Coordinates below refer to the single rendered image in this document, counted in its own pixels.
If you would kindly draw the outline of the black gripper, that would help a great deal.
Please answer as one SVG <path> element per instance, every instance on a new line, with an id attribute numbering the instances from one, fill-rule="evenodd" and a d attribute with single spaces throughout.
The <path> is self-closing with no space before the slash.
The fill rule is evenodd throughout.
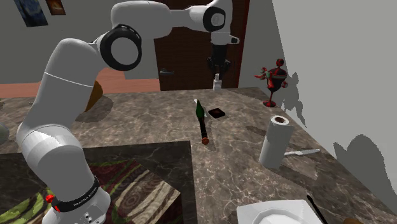
<path id="1" fill-rule="evenodd" d="M 207 59 L 208 68 L 211 70 L 211 74 L 217 73 L 218 64 L 220 65 L 220 77 L 222 78 L 228 71 L 231 62 L 226 59 L 227 45 L 215 45 L 212 44 L 212 53 L 209 59 Z"/>

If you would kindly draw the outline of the small white bottle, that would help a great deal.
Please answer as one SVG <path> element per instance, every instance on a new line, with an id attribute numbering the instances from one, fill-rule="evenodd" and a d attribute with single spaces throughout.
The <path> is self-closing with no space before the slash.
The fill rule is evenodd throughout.
<path id="1" fill-rule="evenodd" d="M 219 78 L 219 73 L 216 73 L 216 74 L 214 75 L 212 89 L 213 89 L 214 91 L 220 91 L 221 88 L 222 88 L 222 80 Z"/>

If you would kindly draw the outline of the dark brown door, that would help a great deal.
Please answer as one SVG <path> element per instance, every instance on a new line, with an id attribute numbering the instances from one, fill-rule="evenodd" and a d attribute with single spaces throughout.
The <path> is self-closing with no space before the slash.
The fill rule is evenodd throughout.
<path id="1" fill-rule="evenodd" d="M 250 0 L 232 2 L 231 35 L 239 38 L 240 42 L 228 45 L 226 59 L 231 65 L 222 77 L 223 88 L 237 88 L 239 84 Z M 159 76 L 162 91 L 212 88 L 213 77 L 207 66 L 207 58 L 212 53 L 209 33 L 173 28 L 168 36 L 154 40 L 154 44 L 158 70 L 166 69 L 173 73 Z"/>

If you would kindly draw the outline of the dark brown square coaster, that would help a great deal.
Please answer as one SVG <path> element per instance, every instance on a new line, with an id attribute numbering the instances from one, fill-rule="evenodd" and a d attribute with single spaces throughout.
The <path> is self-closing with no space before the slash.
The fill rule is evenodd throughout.
<path id="1" fill-rule="evenodd" d="M 221 117 L 223 117 L 223 116 L 226 115 L 225 112 L 222 111 L 222 110 L 219 109 L 219 108 L 211 109 L 211 110 L 208 111 L 208 113 L 209 113 L 213 118 L 215 118 L 215 119 L 221 118 Z"/>

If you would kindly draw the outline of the red and black goblet figure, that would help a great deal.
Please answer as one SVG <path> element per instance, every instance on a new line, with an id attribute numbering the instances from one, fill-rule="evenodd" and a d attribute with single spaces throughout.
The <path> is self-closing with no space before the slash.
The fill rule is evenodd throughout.
<path id="1" fill-rule="evenodd" d="M 270 97 L 269 100 L 263 101 L 263 105 L 266 107 L 275 107 L 276 103 L 272 100 L 274 92 L 278 91 L 281 87 L 286 88 L 288 86 L 288 83 L 286 82 L 288 74 L 281 68 L 283 65 L 284 59 L 277 59 L 275 68 L 268 70 L 266 67 L 263 67 L 261 68 L 260 75 L 254 76 L 267 81 L 267 88 L 270 90 Z"/>

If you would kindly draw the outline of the green and black kitchen tool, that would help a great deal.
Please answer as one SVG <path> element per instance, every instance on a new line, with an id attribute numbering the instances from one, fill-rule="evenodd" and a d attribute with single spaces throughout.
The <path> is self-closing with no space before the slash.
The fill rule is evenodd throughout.
<path id="1" fill-rule="evenodd" d="M 200 132 L 201 132 L 201 138 L 202 138 L 201 142 L 202 142 L 202 144 L 207 145 L 207 144 L 209 144 L 209 138 L 207 136 L 207 131 L 206 131 L 206 127 L 205 127 L 205 111 L 198 99 L 194 99 L 194 102 L 197 104 L 195 112 L 196 112 L 198 122 L 200 124 Z"/>

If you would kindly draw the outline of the white paper towel roll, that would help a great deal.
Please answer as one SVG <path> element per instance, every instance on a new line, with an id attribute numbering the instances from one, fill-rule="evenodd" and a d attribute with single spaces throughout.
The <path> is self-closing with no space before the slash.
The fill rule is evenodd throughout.
<path id="1" fill-rule="evenodd" d="M 294 127 L 283 116 L 275 115 L 270 119 L 261 149 L 259 163 L 270 169 L 278 169 L 288 147 Z"/>

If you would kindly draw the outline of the silver table knife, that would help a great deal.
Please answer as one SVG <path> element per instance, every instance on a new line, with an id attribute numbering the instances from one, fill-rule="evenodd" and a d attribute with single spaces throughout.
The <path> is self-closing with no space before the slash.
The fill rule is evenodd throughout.
<path id="1" fill-rule="evenodd" d="M 290 155 L 299 155 L 299 156 L 301 156 L 301 155 L 308 155 L 308 154 L 317 153 L 317 152 L 320 152 L 320 149 L 289 151 L 289 152 L 286 152 L 284 155 L 285 156 L 290 156 Z"/>

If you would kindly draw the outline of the orange-brown round object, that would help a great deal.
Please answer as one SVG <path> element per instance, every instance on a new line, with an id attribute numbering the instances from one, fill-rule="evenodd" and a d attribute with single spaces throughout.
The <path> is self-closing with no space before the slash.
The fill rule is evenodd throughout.
<path id="1" fill-rule="evenodd" d="M 90 110 L 102 96 L 103 96 L 102 86 L 98 81 L 95 81 L 85 112 Z"/>

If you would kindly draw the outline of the patterned marble robot stand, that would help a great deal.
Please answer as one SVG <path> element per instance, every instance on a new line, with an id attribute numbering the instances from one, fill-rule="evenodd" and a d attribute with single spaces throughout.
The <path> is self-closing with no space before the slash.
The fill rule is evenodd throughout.
<path id="1" fill-rule="evenodd" d="M 103 224 L 198 224 L 190 142 L 84 152 L 111 197 Z M 21 153 L 0 154 L 0 224 L 41 224 L 50 194 Z"/>

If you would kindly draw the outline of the white plate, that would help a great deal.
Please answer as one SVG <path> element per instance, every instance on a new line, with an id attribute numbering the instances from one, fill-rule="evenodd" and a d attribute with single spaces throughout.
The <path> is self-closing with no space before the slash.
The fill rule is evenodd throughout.
<path id="1" fill-rule="evenodd" d="M 271 200 L 237 207 L 238 224 L 323 224 L 305 200 Z"/>

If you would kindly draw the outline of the thin black stick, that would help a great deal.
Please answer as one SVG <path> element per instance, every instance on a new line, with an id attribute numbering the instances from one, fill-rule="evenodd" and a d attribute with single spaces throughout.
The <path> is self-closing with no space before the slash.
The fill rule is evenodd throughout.
<path id="1" fill-rule="evenodd" d="M 307 199 L 309 200 L 309 202 L 311 203 L 312 207 L 314 208 L 316 214 L 318 215 L 318 217 L 320 218 L 320 220 L 322 221 L 323 224 L 328 224 L 328 222 L 326 221 L 326 219 L 324 218 L 324 216 L 322 215 L 322 213 L 320 212 L 319 208 L 316 206 L 313 198 L 308 194 L 307 195 Z"/>

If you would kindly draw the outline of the orange wall picture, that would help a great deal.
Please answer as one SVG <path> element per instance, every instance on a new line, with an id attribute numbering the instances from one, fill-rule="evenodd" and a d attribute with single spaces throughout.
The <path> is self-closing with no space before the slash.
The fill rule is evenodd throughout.
<path id="1" fill-rule="evenodd" d="M 61 0 L 45 0 L 51 15 L 66 15 Z"/>

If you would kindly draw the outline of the blue wall picture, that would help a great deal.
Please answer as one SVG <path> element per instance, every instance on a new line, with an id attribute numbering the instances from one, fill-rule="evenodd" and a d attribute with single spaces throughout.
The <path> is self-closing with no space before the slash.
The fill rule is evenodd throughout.
<path id="1" fill-rule="evenodd" d="M 48 22 L 38 0 L 14 0 L 27 27 L 47 26 Z"/>

